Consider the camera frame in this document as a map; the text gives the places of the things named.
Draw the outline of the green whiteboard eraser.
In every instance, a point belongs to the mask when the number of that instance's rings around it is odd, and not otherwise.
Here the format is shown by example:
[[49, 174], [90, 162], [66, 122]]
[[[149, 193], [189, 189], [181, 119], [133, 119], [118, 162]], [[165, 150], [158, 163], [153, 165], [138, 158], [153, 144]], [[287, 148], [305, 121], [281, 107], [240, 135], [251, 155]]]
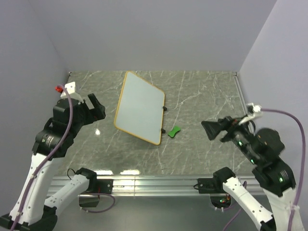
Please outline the green whiteboard eraser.
[[170, 138], [174, 138], [176, 134], [179, 133], [180, 131], [181, 131], [181, 128], [179, 126], [174, 126], [173, 129], [167, 133], [167, 135]]

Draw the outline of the yellow framed whiteboard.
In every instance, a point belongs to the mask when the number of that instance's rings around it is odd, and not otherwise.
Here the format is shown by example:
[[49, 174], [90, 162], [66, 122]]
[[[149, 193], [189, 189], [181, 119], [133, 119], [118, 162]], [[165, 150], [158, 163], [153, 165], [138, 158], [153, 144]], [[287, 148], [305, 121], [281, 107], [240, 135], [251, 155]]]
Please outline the yellow framed whiteboard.
[[154, 145], [161, 143], [165, 93], [127, 71], [121, 89], [114, 126]]

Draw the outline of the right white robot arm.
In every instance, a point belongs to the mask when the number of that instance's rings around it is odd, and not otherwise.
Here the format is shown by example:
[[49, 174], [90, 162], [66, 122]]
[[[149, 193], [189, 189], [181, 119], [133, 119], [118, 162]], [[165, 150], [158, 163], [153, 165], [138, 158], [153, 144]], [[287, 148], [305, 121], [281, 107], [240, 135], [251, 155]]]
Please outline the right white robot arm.
[[211, 179], [198, 179], [199, 193], [229, 194], [259, 231], [303, 231], [305, 228], [296, 203], [299, 186], [291, 168], [280, 158], [284, 144], [278, 132], [262, 128], [253, 134], [243, 118], [230, 116], [201, 124], [210, 140], [225, 131], [220, 141], [233, 142], [254, 165], [252, 173], [267, 196], [271, 211], [253, 197], [228, 167], [214, 172]]

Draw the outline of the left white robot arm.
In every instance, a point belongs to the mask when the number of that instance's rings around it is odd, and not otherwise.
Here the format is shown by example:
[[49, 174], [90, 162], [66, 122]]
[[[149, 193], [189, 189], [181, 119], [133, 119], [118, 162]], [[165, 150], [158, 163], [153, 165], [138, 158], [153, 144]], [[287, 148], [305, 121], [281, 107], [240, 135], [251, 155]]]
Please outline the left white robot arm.
[[10, 213], [1, 216], [1, 227], [10, 231], [51, 231], [59, 215], [83, 192], [97, 193], [97, 173], [80, 168], [54, 195], [47, 193], [57, 168], [83, 126], [105, 119], [105, 107], [94, 94], [84, 100], [64, 97], [53, 107], [53, 116], [35, 137], [30, 169], [21, 194]]

